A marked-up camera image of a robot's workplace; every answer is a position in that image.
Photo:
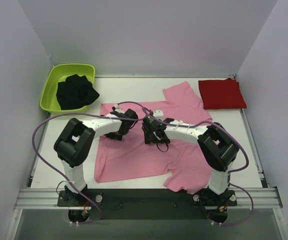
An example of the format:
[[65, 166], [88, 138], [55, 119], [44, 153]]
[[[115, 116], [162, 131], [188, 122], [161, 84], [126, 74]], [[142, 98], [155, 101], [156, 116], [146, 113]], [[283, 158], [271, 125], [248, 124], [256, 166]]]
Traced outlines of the pink t shirt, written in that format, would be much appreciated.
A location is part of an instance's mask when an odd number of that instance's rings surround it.
[[[211, 121], [204, 110], [202, 100], [188, 82], [182, 82], [163, 90], [162, 101], [126, 103], [123, 110], [131, 109], [139, 118], [144, 117], [142, 107], [160, 109], [165, 118], [197, 124]], [[198, 145], [182, 140], [171, 140], [167, 152], [165, 146], [144, 143], [142, 124], [137, 123], [121, 141], [100, 137], [97, 149], [94, 179], [98, 183], [153, 177], [171, 172], [163, 183], [174, 192], [186, 190], [194, 194], [204, 188], [211, 177], [208, 165]]]

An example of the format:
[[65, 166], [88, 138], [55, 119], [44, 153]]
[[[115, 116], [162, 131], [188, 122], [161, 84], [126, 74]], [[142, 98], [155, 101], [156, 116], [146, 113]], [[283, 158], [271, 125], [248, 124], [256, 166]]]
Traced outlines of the red t shirt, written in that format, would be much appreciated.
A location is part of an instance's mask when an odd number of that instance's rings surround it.
[[235, 79], [199, 80], [198, 89], [205, 110], [246, 109], [247, 104]]

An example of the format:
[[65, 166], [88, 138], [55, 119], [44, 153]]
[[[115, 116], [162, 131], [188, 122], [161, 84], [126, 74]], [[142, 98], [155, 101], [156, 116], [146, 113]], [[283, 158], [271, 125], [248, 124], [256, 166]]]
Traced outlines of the green plastic basin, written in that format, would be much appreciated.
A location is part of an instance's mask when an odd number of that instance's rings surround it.
[[87, 80], [94, 85], [95, 68], [85, 63], [65, 63], [54, 66], [48, 74], [41, 93], [39, 105], [44, 110], [53, 115], [63, 113], [79, 112], [86, 113], [88, 106], [83, 106], [72, 110], [62, 110], [57, 100], [58, 83], [64, 82], [72, 75], [86, 76]]

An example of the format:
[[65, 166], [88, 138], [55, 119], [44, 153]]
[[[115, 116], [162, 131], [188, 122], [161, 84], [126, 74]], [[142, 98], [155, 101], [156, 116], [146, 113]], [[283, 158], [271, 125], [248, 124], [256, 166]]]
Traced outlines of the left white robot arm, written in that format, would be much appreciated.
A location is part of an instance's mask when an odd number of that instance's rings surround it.
[[105, 116], [88, 121], [70, 119], [54, 144], [54, 150], [64, 167], [68, 178], [68, 199], [76, 206], [87, 199], [87, 184], [84, 178], [83, 163], [89, 155], [93, 140], [101, 136], [120, 141], [132, 125], [139, 119], [132, 109], [118, 109]]

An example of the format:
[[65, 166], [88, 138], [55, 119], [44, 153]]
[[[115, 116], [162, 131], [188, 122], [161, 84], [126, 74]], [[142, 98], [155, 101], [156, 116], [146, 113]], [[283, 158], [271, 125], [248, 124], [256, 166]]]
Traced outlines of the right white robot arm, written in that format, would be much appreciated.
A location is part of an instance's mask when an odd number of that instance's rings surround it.
[[168, 145], [171, 140], [179, 140], [199, 146], [212, 168], [206, 187], [215, 194], [222, 195], [228, 189], [230, 170], [241, 147], [221, 124], [210, 121], [206, 124], [193, 126], [173, 118], [159, 120], [148, 115], [142, 121], [144, 142]]

